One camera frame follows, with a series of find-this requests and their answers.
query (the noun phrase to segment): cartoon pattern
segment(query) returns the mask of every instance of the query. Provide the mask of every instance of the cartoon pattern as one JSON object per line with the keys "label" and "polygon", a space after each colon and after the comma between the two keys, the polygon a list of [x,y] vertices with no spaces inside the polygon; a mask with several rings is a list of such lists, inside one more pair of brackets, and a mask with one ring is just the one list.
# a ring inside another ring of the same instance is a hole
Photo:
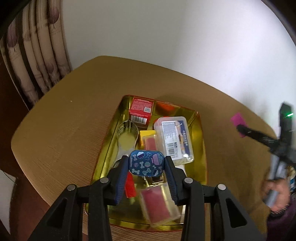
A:
{"label": "cartoon pattern", "polygon": [[164,170],[164,156],[159,151],[132,151],[129,156],[129,170],[139,176],[160,176]]}

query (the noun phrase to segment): floral curtain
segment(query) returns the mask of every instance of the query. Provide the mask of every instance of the floral curtain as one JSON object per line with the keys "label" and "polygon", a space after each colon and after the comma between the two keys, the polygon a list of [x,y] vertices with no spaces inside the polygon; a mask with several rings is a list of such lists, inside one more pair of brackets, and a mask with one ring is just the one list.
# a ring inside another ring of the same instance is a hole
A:
{"label": "floral curtain", "polygon": [[0,50],[15,87],[31,109],[70,73],[60,0],[32,0],[9,25]]}

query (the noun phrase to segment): qr code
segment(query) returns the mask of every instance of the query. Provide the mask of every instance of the qr code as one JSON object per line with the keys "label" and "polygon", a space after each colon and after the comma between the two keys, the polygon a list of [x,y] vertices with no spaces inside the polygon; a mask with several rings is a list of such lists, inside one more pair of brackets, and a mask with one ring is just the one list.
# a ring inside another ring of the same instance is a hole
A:
{"label": "qr code", "polygon": [[151,113],[151,108],[144,107],[144,112]]}

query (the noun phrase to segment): white wall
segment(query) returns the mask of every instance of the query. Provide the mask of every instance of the white wall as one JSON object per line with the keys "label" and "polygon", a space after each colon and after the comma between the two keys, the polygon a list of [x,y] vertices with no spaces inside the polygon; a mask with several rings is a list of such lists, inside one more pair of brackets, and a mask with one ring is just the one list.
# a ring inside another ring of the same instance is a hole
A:
{"label": "white wall", "polygon": [[0,170],[0,220],[9,233],[10,201],[14,184],[15,177],[9,174],[5,175],[4,172]]}
{"label": "white wall", "polygon": [[96,56],[176,70],[240,101],[276,132],[296,104],[296,47],[261,0],[63,0],[73,68]]}

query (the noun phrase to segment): barcode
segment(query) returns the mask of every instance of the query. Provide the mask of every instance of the barcode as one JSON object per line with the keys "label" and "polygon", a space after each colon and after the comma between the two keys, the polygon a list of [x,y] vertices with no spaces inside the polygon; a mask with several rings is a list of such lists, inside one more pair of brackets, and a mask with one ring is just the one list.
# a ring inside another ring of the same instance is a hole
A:
{"label": "barcode", "polygon": [[143,117],[138,117],[135,115],[131,115],[131,121],[136,122],[136,123],[141,123],[141,124],[146,124],[147,119]]}
{"label": "barcode", "polygon": [[144,107],[144,112],[151,113],[151,108]]}
{"label": "barcode", "polygon": [[177,142],[167,143],[166,148],[168,156],[170,156],[172,159],[178,157],[178,152],[176,152]]}

